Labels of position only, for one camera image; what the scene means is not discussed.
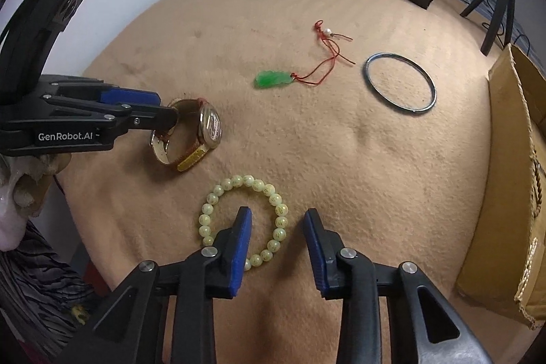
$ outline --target tripod stand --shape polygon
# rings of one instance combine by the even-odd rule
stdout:
[[[466,7],[461,16],[466,18],[471,11],[473,11],[478,5],[480,5],[484,0],[473,0],[468,7]],[[506,17],[506,31],[504,33],[504,45],[510,43],[512,38],[512,27],[514,25],[514,6],[515,0],[497,0],[495,2],[495,11],[493,11],[493,16],[491,18],[491,23],[489,24],[489,29],[485,35],[485,39],[482,43],[481,51],[487,56],[491,50],[493,42],[495,42],[495,37],[499,30],[499,27],[502,23],[502,18],[504,17],[504,11],[508,8],[507,17]]]

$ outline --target metal rivet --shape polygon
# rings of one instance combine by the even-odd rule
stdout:
[[[351,247],[344,247],[340,250],[340,255],[346,259],[353,259],[357,256],[357,251]]]
[[[206,258],[214,258],[218,254],[218,249],[216,247],[207,246],[201,250],[201,255]]]
[[[138,270],[140,270],[141,272],[151,272],[155,268],[155,266],[156,265],[153,261],[146,260],[138,264]]]
[[[413,262],[404,262],[402,264],[402,270],[406,273],[415,273],[417,271],[417,266]]]

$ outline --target watch face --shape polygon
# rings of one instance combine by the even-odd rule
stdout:
[[[222,126],[217,111],[210,104],[201,107],[200,133],[209,148],[216,148],[222,138]]]

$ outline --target red string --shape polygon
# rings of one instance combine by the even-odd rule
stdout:
[[[307,74],[306,76],[299,76],[297,73],[291,73],[290,76],[293,77],[296,81],[299,81],[299,82],[302,82],[304,84],[308,84],[308,85],[320,85],[322,83],[322,81],[324,81],[324,79],[326,79],[326,76],[328,76],[332,70],[334,69],[335,65],[336,65],[336,60],[338,57],[344,59],[346,62],[348,63],[351,63],[354,65],[354,62],[351,61],[350,59],[346,58],[345,56],[343,56],[341,54],[341,51],[340,51],[340,47],[339,45],[337,44],[337,42],[335,42],[332,38],[334,37],[337,37],[337,38],[344,38],[348,41],[352,41],[352,38],[349,38],[349,36],[345,36],[345,35],[340,35],[339,33],[332,33],[331,35],[327,35],[324,33],[324,31],[322,31],[322,24],[324,23],[324,21],[322,20],[318,20],[315,22],[315,25],[313,26],[313,28],[315,29],[315,31],[317,32],[317,37],[321,40],[321,42],[326,46],[327,49],[329,49],[329,51],[331,52],[332,56],[329,57],[329,58],[326,58],[324,59],[321,63],[319,63],[315,69],[313,71],[311,71],[311,73]],[[330,68],[328,69],[328,71],[326,72],[326,74],[324,74],[323,77],[321,77],[321,79],[317,82],[312,82],[312,81],[306,81],[305,79],[307,79],[310,75],[312,75],[313,73],[315,73],[321,66],[323,66],[326,62],[331,62],[330,64]]]

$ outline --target tan blanket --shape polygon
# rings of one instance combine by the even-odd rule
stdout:
[[[113,288],[143,259],[184,259],[200,247],[197,218],[215,184],[234,174],[271,182],[290,208],[288,238],[272,262],[244,276],[232,301],[218,301],[218,361],[335,362],[341,306],[321,300],[296,224],[316,207],[327,228],[375,262],[415,261],[445,294],[472,239],[488,171],[490,114],[484,30],[459,17],[457,0],[423,10],[406,0],[162,0],[132,22],[86,71],[128,88],[207,98],[223,140],[195,168],[160,166],[148,132],[109,152],[76,154],[62,174],[81,237]],[[261,70],[305,74],[327,56],[316,20],[354,38],[340,41],[356,66],[340,63],[323,85],[256,90]],[[424,116],[387,108],[365,86],[362,63],[395,52],[430,73],[438,102]],[[424,80],[378,61],[372,76],[391,97],[421,106]],[[237,209],[254,213],[251,252],[274,228],[272,207],[247,190],[222,197],[214,232]],[[451,296],[495,362],[517,361],[534,333]],[[383,319],[385,344],[387,323]]]

